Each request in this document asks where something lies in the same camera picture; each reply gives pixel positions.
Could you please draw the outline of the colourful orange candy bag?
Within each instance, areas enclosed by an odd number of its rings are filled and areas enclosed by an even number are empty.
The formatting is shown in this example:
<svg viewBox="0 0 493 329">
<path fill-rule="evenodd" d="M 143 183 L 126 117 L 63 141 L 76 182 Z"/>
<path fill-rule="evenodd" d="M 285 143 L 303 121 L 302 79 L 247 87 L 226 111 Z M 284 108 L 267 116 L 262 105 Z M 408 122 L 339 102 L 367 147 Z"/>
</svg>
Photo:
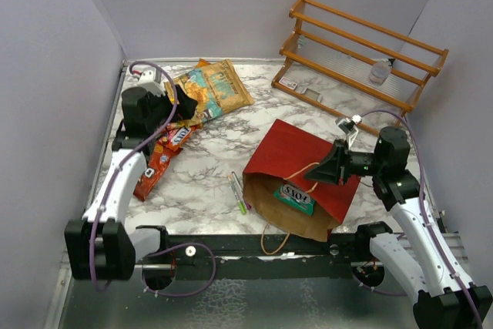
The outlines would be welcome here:
<svg viewBox="0 0 493 329">
<path fill-rule="evenodd" d="M 161 135 L 161 137 L 158 138 L 157 143 L 164 148 L 176 152 L 195 131 L 195 126 L 183 126 L 180 128 L 168 129 Z"/>
</svg>

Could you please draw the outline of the teal white snack bag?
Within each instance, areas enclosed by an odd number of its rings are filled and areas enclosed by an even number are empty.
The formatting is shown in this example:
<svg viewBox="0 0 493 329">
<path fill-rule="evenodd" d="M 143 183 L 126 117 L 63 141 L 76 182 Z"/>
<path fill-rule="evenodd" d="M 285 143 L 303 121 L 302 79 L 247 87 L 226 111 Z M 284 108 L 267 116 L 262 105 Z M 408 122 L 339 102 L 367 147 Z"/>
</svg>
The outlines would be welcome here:
<svg viewBox="0 0 493 329">
<path fill-rule="evenodd" d="M 304 191 L 297 189 L 290 183 L 281 185 L 273 194 L 279 201 L 287 204 L 295 210 L 312 216 L 315 200 Z"/>
</svg>

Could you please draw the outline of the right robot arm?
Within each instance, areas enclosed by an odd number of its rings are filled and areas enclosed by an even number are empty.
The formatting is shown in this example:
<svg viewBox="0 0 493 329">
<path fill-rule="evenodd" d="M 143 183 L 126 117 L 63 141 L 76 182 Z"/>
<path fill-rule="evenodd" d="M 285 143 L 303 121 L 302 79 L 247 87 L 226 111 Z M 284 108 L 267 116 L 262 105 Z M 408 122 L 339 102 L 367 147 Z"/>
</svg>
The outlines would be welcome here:
<svg viewBox="0 0 493 329">
<path fill-rule="evenodd" d="M 401 246 L 386 223 L 378 222 L 357 228 L 355 254 L 362 260 L 376 258 L 394 276 L 410 299 L 420 328 L 481 328 L 492 294 L 471 279 L 451 252 L 420 182 L 407 169 L 410 149 L 407 133 L 387 126 L 371 153 L 351 150 L 347 139 L 334 141 L 304 177 L 343 185 L 352 176 L 369 176 L 374 193 L 400 225 L 411 250 Z"/>
</svg>

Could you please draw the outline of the red doritos chip bag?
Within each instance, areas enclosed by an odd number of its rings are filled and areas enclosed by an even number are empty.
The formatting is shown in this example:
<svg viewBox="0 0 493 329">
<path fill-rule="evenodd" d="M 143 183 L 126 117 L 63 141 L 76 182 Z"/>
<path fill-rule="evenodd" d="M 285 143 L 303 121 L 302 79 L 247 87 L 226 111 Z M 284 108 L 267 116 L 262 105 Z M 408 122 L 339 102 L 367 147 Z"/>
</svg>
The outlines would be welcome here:
<svg viewBox="0 0 493 329">
<path fill-rule="evenodd" d="M 133 195 L 141 202 L 145 201 L 153 190 L 154 186 L 167 171 L 171 159 L 178 156 L 181 148 L 175 150 L 158 142 L 150 157 L 147 167 L 136 184 Z"/>
</svg>

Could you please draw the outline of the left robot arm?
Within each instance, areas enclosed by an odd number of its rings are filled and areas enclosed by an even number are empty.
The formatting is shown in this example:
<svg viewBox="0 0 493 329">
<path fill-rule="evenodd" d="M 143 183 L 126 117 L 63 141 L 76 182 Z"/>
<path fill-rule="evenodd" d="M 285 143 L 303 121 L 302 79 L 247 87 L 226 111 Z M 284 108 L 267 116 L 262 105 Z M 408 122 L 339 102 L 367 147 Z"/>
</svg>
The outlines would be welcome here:
<svg viewBox="0 0 493 329">
<path fill-rule="evenodd" d="M 137 86 L 121 95 L 123 118 L 112 142 L 111 165 L 91 206 L 64 231 L 72 275 L 76 280 L 128 280 L 138 261 L 162 263 L 169 243 L 155 227 L 127 233 L 126 211 L 145 173 L 157 136 L 170 123 L 191 119 L 197 101 L 180 86 L 154 94 Z"/>
</svg>

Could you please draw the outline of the red brown paper bag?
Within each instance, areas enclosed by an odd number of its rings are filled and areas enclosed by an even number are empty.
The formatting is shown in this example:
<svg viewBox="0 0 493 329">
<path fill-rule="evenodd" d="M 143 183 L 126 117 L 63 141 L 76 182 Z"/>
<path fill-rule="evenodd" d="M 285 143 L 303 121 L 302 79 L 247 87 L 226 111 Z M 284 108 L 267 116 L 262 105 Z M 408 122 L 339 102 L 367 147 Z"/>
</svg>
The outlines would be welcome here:
<svg viewBox="0 0 493 329">
<path fill-rule="evenodd" d="M 266 255 L 279 253 L 292 235 L 325 243 L 333 229 L 344 221 L 359 179 L 353 176 L 343 186 L 304 179 L 304 174 L 329 153 L 332 144 L 276 119 L 255 149 L 242 173 L 244 198 L 265 219 L 267 226 L 273 225 L 287 233 L 275 250 L 266 248 L 265 235 L 261 235 L 260 247 Z M 315 200 L 312 216 L 273 195 L 285 183 Z"/>
</svg>

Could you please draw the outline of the gold foil snack bag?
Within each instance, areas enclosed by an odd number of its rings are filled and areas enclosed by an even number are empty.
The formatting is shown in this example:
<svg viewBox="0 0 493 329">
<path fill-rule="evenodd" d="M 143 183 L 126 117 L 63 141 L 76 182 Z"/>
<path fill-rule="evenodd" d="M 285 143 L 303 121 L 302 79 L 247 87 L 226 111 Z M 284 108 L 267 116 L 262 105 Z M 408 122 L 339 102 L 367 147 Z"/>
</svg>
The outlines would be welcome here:
<svg viewBox="0 0 493 329">
<path fill-rule="evenodd" d="M 173 79 L 177 91 L 197 101 L 190 119 L 181 118 L 170 128 L 197 126 L 254 103 L 228 59 L 202 65 Z"/>
</svg>

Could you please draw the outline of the yellow kettle chips bag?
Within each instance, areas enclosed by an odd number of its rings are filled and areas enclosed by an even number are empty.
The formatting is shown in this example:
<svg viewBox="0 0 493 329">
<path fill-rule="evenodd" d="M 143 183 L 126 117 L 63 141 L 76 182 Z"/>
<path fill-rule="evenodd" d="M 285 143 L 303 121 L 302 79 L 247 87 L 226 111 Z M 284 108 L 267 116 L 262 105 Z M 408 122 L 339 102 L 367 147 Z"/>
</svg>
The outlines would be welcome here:
<svg viewBox="0 0 493 329">
<path fill-rule="evenodd" d="M 200 68 L 200 67 L 204 67 L 205 65 L 209 65 L 210 63 L 208 61 L 206 61 L 205 59 L 200 59 L 199 62 L 197 63 L 196 67 L 197 68 Z"/>
</svg>

